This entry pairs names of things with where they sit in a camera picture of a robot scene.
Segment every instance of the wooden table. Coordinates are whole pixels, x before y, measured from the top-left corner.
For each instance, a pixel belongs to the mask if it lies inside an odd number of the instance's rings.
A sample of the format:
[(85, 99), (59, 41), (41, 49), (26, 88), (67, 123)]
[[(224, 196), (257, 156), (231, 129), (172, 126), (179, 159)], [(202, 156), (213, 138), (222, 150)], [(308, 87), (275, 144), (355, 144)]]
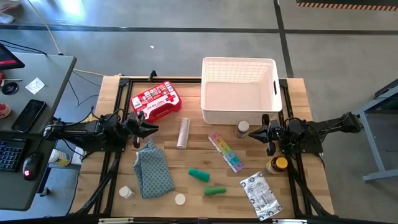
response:
[[(303, 79), (290, 78), (287, 81), (294, 115), (302, 119), (312, 120)], [(119, 77), (104, 77), (95, 111), (96, 115), (113, 112), (118, 82)], [(154, 84), (135, 83), (132, 94), (136, 95), (152, 86)], [(155, 123), (160, 126), (160, 129), (150, 137), (158, 147), (164, 149), (175, 188), (172, 192), (159, 198), (141, 198), (137, 177), (132, 168), (137, 150), (129, 141), (122, 154), (119, 166), (111, 216), (256, 218), (254, 208), (239, 182), (261, 171), (264, 173), (264, 177), (277, 200), (284, 207), (283, 211), (274, 217), (293, 218), (294, 212), (287, 173), (270, 175), (265, 171), (264, 166), (271, 159), (266, 154), (267, 145), (263, 145), (252, 138), (237, 139), (234, 136), (234, 126), (205, 124), (200, 109), (199, 83), (174, 83), (174, 87), (182, 98), (182, 110), (156, 121)], [(177, 149), (180, 122), (185, 117), (191, 119), (188, 147)], [(243, 170), (235, 174), (209, 142), (208, 135), (214, 132), (220, 133), (234, 153), (243, 161)], [(103, 157), (103, 152), (96, 152), (83, 161), (71, 212), (81, 208), (98, 185)], [(314, 155), (303, 154), (303, 164), (309, 189), (324, 208), (333, 213), (321, 160)], [(210, 181), (203, 183), (189, 176), (189, 168), (209, 172)], [(125, 199), (118, 194), (118, 190), (125, 185), (135, 191), (136, 195), (133, 198)], [(226, 186), (227, 191), (225, 194), (213, 197), (203, 196), (204, 187), (209, 186)], [(102, 209), (106, 204), (107, 191), (107, 189), (104, 191)], [(178, 206), (174, 201), (174, 197), (179, 193), (184, 194), (187, 199), (182, 206)], [(302, 194), (299, 190), (298, 197), (300, 206), (304, 211)]]

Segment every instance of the red cross symbol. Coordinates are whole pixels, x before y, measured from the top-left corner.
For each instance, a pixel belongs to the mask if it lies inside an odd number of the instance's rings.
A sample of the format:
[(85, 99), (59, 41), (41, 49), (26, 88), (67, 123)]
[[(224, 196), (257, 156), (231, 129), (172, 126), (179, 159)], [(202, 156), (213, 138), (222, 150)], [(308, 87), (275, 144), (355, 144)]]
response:
[(174, 102), (174, 97), (175, 97), (174, 95), (168, 94), (166, 100), (170, 101), (170, 102)]

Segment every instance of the computer monitor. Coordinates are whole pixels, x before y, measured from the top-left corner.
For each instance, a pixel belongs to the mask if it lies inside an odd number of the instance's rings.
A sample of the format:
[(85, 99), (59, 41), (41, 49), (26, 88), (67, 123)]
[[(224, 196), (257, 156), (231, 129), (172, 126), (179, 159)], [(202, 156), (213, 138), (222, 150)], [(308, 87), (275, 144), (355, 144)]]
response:
[(3, 44), (0, 44), (0, 71), (13, 68), (23, 68), (23, 64)]

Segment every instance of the green cylinder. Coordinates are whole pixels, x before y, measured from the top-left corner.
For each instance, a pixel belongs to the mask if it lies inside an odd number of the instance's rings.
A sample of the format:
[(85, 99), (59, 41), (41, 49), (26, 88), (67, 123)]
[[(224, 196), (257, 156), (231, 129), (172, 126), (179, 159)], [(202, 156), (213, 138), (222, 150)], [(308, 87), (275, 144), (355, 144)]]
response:
[(196, 177), (197, 179), (203, 182), (209, 182), (210, 179), (209, 173), (200, 170), (189, 169), (188, 174), (191, 175), (192, 177)]
[(226, 192), (226, 187), (205, 187), (205, 195), (212, 196)]

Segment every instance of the concrete floor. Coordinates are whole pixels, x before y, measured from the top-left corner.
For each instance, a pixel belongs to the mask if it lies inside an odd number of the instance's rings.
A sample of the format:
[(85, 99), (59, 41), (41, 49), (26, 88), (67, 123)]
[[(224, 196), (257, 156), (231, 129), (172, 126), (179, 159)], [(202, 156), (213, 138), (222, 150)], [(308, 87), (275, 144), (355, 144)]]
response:
[[(10, 11), (17, 18), (11, 25), (42, 26), (31, 7), (22, 2), (23, 7)], [(51, 25), (278, 28), (273, 0), (32, 2)], [(280, 1), (280, 6), (286, 29), (398, 30), (398, 12), (310, 9), (297, 7), (294, 1)], [(148, 75), (151, 70), (159, 75), (200, 75), (203, 57), (219, 56), (273, 58), (279, 76), (287, 76), (279, 34), (56, 31), (54, 36), (63, 53), (77, 57), (76, 68), (108, 75)], [(57, 53), (46, 31), (1, 29), (0, 37), (49, 54)], [(359, 108), (375, 91), (398, 77), (398, 35), (288, 34), (286, 39), (294, 77), (305, 79), (315, 121), (335, 118)], [(84, 76), (101, 83), (101, 77)], [(72, 75), (70, 81), (80, 101), (98, 94), (97, 86), (76, 75)], [(65, 121), (77, 121), (95, 103), (96, 98), (91, 98), (79, 106), (78, 112), (71, 114), (70, 108), (77, 102), (68, 87), (56, 116)], [(371, 184), (362, 181), (362, 175), (377, 171), (363, 133), (330, 134), (324, 150), (326, 174), (337, 215), (398, 221), (398, 178)], [(387, 159), (398, 157), (394, 152), (382, 155)], [(59, 175), (65, 176), (65, 184), (55, 181), (58, 172), (64, 172)], [(47, 185), (54, 191), (62, 189), (61, 197), (36, 198), (25, 213), (0, 211), (0, 220), (65, 214), (73, 197), (76, 175), (73, 170), (54, 169)], [(62, 206), (52, 206), (53, 201)]]

